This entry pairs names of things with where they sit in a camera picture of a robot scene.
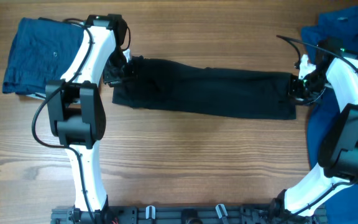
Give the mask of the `black polo shirt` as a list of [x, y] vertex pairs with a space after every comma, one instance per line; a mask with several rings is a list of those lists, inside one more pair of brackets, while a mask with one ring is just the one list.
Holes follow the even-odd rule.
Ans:
[[197, 68], [143, 57], [132, 60], [136, 77], [114, 88], [114, 104], [232, 118], [296, 119], [288, 96], [290, 73]]

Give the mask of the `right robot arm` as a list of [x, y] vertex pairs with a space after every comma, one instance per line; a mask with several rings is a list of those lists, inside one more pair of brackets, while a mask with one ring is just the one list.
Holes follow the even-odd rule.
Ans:
[[283, 190], [258, 211], [271, 223], [312, 223], [314, 212], [338, 192], [358, 184], [358, 53], [328, 38], [313, 46], [316, 63], [300, 55], [299, 75], [290, 80], [288, 94], [299, 105], [318, 101], [333, 90], [340, 114], [323, 138], [318, 161], [295, 186]]

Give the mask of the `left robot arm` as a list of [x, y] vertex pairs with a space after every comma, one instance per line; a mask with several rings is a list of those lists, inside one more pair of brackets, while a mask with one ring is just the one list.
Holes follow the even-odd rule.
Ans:
[[115, 87], [137, 78], [129, 49], [122, 48], [131, 32], [119, 14], [66, 22], [84, 30], [83, 43], [61, 80], [47, 83], [42, 106], [58, 147], [70, 159], [76, 199], [71, 207], [52, 210], [51, 223], [118, 223], [101, 180], [99, 146], [106, 114], [98, 85]]

